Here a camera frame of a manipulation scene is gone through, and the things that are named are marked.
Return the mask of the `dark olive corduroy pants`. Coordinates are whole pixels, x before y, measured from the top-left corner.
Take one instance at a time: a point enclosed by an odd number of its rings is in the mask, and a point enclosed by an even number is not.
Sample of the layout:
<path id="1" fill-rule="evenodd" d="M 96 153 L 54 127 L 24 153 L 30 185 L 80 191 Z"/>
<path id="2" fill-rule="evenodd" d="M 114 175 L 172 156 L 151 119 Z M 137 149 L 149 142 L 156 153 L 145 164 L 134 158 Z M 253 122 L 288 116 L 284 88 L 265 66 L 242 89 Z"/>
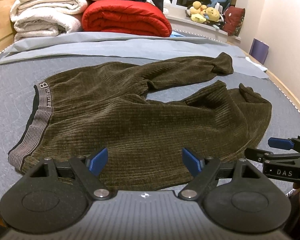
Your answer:
<path id="1" fill-rule="evenodd" d="M 107 62 L 47 77 L 34 85 L 31 116 L 8 161 L 27 172 L 45 157 L 64 162 L 107 148 L 100 179 L 111 189 L 185 184 L 183 148 L 235 160 L 269 126 L 268 100 L 218 80 L 233 71 L 231 56 L 221 53 L 142 66 Z"/>

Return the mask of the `purple box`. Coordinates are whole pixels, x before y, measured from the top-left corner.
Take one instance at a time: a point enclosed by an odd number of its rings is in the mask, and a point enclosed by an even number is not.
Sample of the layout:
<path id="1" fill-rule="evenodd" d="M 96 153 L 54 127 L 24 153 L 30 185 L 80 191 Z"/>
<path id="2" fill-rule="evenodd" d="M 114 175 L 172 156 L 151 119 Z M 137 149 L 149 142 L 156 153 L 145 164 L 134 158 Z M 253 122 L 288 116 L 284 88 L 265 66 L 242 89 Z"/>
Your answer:
<path id="1" fill-rule="evenodd" d="M 253 39 L 249 54 L 261 64 L 264 64 L 268 55 L 269 46 L 258 40 Z"/>

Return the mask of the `grey quilted mattress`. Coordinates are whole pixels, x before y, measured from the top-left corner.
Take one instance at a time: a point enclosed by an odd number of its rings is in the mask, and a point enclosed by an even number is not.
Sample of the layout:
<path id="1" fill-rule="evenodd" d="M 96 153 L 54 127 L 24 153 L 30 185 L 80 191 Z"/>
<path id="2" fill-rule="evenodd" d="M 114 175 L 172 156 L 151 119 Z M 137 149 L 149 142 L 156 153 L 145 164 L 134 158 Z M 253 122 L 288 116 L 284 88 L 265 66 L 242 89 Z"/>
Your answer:
<path id="1" fill-rule="evenodd" d="M 21 176 L 8 163 L 8 152 L 25 131 L 32 112 L 34 85 L 59 72 L 109 61 L 142 65 L 156 60 L 69 55 L 0 64 L 0 198 Z M 293 105 L 291 98 L 271 81 L 268 74 L 267 78 L 260 79 L 234 71 L 231 75 L 221 77 L 221 80 L 228 88 L 236 88 L 240 84 L 251 87 L 271 102 L 270 125 L 259 148 L 267 149 L 270 137 L 291 138 L 300 135 L 300 108 Z"/>

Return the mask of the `light blue bed sheet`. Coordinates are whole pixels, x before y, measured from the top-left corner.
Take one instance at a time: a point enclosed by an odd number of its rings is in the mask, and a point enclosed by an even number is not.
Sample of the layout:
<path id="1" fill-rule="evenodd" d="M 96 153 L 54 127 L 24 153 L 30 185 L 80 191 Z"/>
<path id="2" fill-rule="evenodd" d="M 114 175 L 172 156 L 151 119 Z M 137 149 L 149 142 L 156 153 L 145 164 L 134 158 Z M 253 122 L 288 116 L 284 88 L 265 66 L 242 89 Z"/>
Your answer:
<path id="1" fill-rule="evenodd" d="M 154 37 L 118 33 L 77 32 L 56 37 L 26 38 L 8 46 L 0 55 L 0 64 L 40 59 L 46 56 L 107 56 L 148 60 L 174 57 L 231 56 L 235 72 L 267 78 L 267 74 L 246 59 L 237 46 L 204 37 Z"/>

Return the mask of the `dark red cushion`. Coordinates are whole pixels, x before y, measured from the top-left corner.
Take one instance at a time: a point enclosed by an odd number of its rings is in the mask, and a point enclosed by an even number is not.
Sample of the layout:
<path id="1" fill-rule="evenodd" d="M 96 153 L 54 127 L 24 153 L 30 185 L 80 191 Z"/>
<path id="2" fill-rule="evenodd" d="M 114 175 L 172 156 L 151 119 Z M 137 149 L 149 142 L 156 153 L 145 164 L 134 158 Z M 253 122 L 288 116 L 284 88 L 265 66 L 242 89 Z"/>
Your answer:
<path id="1" fill-rule="evenodd" d="M 228 7 L 223 14 L 224 25 L 222 30 L 225 31 L 228 36 L 238 36 L 245 17 L 245 9 L 234 6 Z"/>

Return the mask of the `red folded quilt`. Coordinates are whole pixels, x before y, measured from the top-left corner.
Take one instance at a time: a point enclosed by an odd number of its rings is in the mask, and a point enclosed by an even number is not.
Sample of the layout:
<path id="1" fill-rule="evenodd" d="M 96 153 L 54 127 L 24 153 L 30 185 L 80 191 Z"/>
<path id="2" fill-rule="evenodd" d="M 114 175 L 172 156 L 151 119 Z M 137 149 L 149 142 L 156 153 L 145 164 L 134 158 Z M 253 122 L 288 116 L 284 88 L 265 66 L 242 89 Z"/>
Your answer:
<path id="1" fill-rule="evenodd" d="M 100 0 L 83 12 L 84 31 L 169 37 L 172 27 L 165 15 L 148 2 Z"/>

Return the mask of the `yellow plush toys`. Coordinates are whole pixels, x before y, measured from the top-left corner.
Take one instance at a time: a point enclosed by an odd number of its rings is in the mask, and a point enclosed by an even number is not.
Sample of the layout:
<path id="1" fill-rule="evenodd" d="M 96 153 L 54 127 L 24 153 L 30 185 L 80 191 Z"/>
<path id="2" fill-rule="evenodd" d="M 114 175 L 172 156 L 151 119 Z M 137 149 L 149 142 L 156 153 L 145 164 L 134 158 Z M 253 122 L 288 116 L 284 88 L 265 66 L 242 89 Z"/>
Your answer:
<path id="1" fill-rule="evenodd" d="M 186 13 L 193 22 L 216 25 L 223 23 L 223 16 L 213 7 L 207 7 L 200 1 L 195 1 L 187 8 Z"/>

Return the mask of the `cream folded blanket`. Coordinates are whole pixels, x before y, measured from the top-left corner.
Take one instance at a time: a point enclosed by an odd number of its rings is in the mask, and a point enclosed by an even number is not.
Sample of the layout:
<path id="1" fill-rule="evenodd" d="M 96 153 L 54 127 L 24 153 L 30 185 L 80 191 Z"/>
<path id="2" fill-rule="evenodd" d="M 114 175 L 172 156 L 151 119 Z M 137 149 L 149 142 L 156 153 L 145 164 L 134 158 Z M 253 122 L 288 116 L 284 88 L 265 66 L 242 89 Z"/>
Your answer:
<path id="1" fill-rule="evenodd" d="M 81 17 L 87 7 L 86 0 L 16 0 L 10 9 L 14 40 L 81 31 Z"/>

